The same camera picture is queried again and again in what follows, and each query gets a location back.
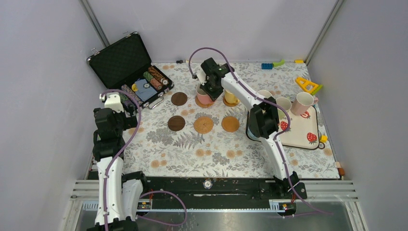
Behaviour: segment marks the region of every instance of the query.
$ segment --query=dark brown coaster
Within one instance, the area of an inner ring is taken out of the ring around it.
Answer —
[[[168,128],[172,131],[182,130],[185,124],[186,121],[179,115],[171,117],[167,122]]]
[[[224,102],[224,104],[228,107],[235,107],[237,106],[239,103],[229,103],[225,100],[225,97],[222,97],[222,101]]]
[[[177,92],[171,97],[171,102],[176,106],[182,106],[187,102],[187,95],[183,92]]]
[[[221,126],[227,132],[235,132],[240,128],[240,122],[233,116],[227,116],[222,119]]]

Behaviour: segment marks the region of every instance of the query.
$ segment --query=white wall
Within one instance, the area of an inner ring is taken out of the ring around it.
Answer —
[[[220,49],[231,61],[304,59],[335,2],[89,0],[111,43],[138,31],[154,62],[188,59],[205,46]],[[218,58],[206,52],[194,58]]]
[[[346,1],[309,71],[370,231],[407,230],[408,1]]]
[[[77,0],[0,3],[0,230],[55,231],[83,178],[102,48]]]

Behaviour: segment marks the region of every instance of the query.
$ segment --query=brown coaster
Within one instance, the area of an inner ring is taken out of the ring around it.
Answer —
[[[172,131],[182,130],[185,124],[186,121],[179,115],[171,117],[167,122],[168,128]]]
[[[209,133],[214,126],[214,122],[210,117],[200,117],[194,122],[194,129],[200,134]]]
[[[237,106],[239,103],[229,103],[225,100],[225,97],[222,98],[222,101],[224,102],[224,104],[228,107],[235,107]]]
[[[182,106],[187,102],[187,95],[183,92],[177,92],[171,97],[171,102],[176,106]]]
[[[227,132],[235,132],[240,128],[240,122],[233,116],[227,116],[222,119],[221,126]]]
[[[196,103],[199,107],[201,107],[201,108],[209,108],[209,107],[211,107],[211,106],[214,104],[214,103],[202,104],[202,103],[198,100],[197,96],[195,97],[195,103]]]

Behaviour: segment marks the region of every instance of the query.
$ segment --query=strawberry tray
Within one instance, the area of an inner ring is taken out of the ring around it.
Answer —
[[[294,115],[289,112],[291,127],[289,131],[280,135],[280,141],[285,146],[315,150],[319,148],[319,129],[317,112],[310,107],[304,114]],[[287,128],[288,118],[279,122],[279,131]]]

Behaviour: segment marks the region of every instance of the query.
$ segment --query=yellow mug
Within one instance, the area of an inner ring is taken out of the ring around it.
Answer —
[[[227,101],[228,103],[231,103],[231,104],[236,104],[236,103],[240,102],[240,100],[237,99],[237,97],[235,97],[234,94],[232,94],[231,92],[229,92],[227,90],[225,90],[225,96],[224,97],[225,97],[225,101]]]

